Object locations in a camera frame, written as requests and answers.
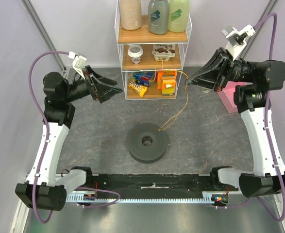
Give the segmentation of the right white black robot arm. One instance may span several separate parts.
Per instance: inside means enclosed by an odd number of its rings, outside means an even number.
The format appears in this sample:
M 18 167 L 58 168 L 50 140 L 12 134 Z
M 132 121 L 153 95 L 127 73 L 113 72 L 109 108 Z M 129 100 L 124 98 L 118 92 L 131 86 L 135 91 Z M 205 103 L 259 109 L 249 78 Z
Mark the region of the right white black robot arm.
M 216 167 L 209 179 L 210 187 L 222 190 L 227 184 L 240 189 L 247 198 L 274 195 L 285 188 L 285 164 L 279 153 L 271 119 L 268 91 L 280 90 L 285 81 L 285 62 L 267 60 L 247 62 L 234 60 L 224 49 L 216 50 L 199 71 L 185 81 L 186 85 L 220 92 L 228 82 L 237 82 L 233 94 L 249 136 L 253 155 L 253 172 L 229 166 Z

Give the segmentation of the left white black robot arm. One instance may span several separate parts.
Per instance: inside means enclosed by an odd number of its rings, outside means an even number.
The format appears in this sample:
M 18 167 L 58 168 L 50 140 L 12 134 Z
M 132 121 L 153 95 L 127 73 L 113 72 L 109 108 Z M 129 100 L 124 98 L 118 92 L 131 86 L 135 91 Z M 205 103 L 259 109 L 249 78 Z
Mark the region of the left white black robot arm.
M 122 89 L 117 87 L 117 81 L 86 66 L 80 78 L 71 83 L 58 72 L 48 73 L 43 78 L 43 91 L 46 97 L 39 150 L 26 181 L 16 185 L 15 193 L 28 208 L 60 211 L 74 190 L 88 191 L 95 187 L 89 167 L 75 166 L 67 175 L 56 179 L 61 149 L 76 110 L 72 103 L 87 96 L 103 103 Z

